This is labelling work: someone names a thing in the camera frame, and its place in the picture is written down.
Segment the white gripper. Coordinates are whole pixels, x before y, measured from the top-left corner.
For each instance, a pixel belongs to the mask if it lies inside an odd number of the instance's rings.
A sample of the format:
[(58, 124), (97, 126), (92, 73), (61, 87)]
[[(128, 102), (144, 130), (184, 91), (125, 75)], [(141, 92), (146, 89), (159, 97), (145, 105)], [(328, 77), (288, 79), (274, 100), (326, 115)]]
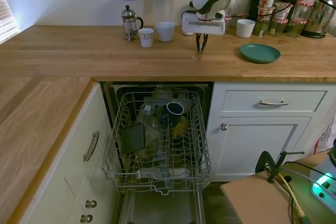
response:
[(182, 18), (182, 31), (196, 34), (198, 52), (203, 52), (207, 44), (208, 35), (223, 35), (225, 33), (224, 19), (200, 20), (196, 14), (188, 14)]

